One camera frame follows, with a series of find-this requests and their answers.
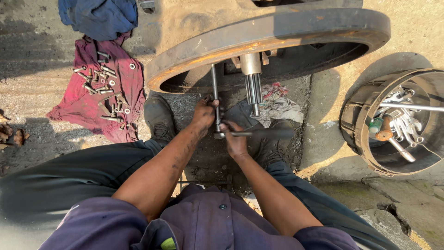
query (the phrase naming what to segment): maroon cloth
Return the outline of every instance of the maroon cloth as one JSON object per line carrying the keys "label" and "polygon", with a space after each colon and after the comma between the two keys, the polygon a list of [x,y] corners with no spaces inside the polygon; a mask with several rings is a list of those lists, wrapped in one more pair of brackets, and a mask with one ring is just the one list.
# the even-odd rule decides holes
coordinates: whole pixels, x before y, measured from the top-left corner
{"label": "maroon cloth", "polygon": [[[86,70],[82,70],[85,75],[88,75],[88,68],[100,71],[100,64],[97,60],[104,59],[99,56],[97,51],[105,52],[111,55],[109,63],[102,63],[116,71],[117,78],[109,77],[105,84],[110,80],[115,81],[114,86],[110,86],[114,93],[121,92],[129,107],[122,105],[123,109],[130,109],[129,114],[118,113],[127,124],[135,123],[140,115],[145,102],[143,94],[143,73],[140,63],[131,58],[121,47],[130,35],[130,32],[123,33],[115,40],[111,41],[95,41],[92,38],[84,36],[83,39],[75,41],[75,59],[74,68],[86,66]],[[130,64],[133,63],[135,69],[130,69]],[[94,89],[103,87],[105,84],[101,83],[99,78],[98,83],[91,83]],[[54,121],[69,121],[71,123],[79,124],[89,129],[94,134],[103,134],[112,142],[132,142],[137,140],[136,130],[133,126],[126,126],[124,130],[119,127],[122,123],[101,119],[100,116],[107,116],[104,110],[98,106],[98,101],[112,95],[94,94],[90,95],[89,91],[82,87],[85,82],[77,73],[72,74],[71,80],[65,91],[62,101],[59,105],[54,107],[46,116]],[[112,104],[117,107],[116,97],[112,97],[104,102],[108,110],[111,111]]]}

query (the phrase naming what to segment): left hand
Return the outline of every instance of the left hand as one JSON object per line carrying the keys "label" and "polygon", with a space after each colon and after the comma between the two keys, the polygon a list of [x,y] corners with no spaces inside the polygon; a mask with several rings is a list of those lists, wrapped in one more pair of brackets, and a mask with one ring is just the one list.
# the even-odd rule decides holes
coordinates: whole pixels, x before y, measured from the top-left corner
{"label": "left hand", "polygon": [[199,133],[204,137],[208,132],[208,128],[213,124],[215,117],[215,109],[219,106],[219,100],[211,101],[211,96],[207,95],[201,99],[194,108],[194,116],[192,124],[200,128]]}

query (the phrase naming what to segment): black boot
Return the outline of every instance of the black boot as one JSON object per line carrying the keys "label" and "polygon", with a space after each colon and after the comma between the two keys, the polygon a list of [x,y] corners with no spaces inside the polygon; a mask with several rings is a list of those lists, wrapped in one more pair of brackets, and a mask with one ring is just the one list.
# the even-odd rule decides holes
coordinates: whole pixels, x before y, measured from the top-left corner
{"label": "black boot", "polygon": [[175,136],[173,113],[161,96],[152,96],[143,104],[143,116],[150,128],[151,139],[164,148]]}
{"label": "black boot", "polygon": [[[286,119],[275,120],[271,123],[270,128],[275,129],[292,129],[293,125]],[[259,151],[254,157],[254,160],[262,167],[266,168],[268,165],[284,161],[284,153],[287,150],[291,139],[269,139],[263,138]]]}

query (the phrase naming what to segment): metal bucket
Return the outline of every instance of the metal bucket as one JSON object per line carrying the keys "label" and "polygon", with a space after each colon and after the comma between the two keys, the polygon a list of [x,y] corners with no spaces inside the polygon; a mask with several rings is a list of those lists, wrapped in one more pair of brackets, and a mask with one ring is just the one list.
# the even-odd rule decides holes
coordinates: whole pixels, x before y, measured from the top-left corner
{"label": "metal bucket", "polygon": [[417,173],[444,157],[444,112],[421,110],[414,114],[423,125],[418,134],[424,143],[412,148],[406,140],[400,142],[416,158],[414,162],[405,160],[387,141],[370,136],[369,124],[379,105],[400,85],[415,91],[413,103],[444,107],[444,69],[412,69],[378,77],[360,87],[345,104],[340,118],[342,135],[352,150],[369,168],[387,176]]}

